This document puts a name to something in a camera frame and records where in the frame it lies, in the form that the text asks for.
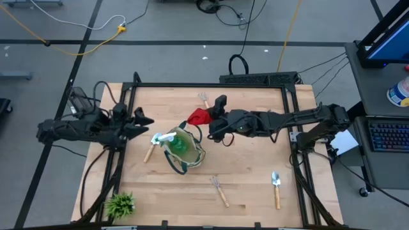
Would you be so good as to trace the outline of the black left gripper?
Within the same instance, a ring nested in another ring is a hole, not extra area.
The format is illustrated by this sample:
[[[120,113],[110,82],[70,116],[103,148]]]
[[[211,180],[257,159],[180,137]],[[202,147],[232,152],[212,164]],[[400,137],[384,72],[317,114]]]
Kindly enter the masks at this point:
[[[155,121],[145,116],[143,108],[137,107],[134,118],[128,113],[128,107],[123,102],[117,103],[112,108],[112,117],[109,130],[113,132],[111,140],[106,144],[107,149],[123,149],[128,139],[133,139],[149,130],[146,125]]]

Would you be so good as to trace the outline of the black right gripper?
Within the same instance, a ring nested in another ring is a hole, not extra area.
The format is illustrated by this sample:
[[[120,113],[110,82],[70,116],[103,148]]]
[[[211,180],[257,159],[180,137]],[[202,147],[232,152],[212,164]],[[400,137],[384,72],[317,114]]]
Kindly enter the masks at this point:
[[[226,112],[227,96],[220,95],[215,99],[213,107],[208,109],[211,117],[208,139],[214,142],[223,141],[226,133],[237,133],[247,136],[253,130],[253,117],[250,112],[235,109]]]

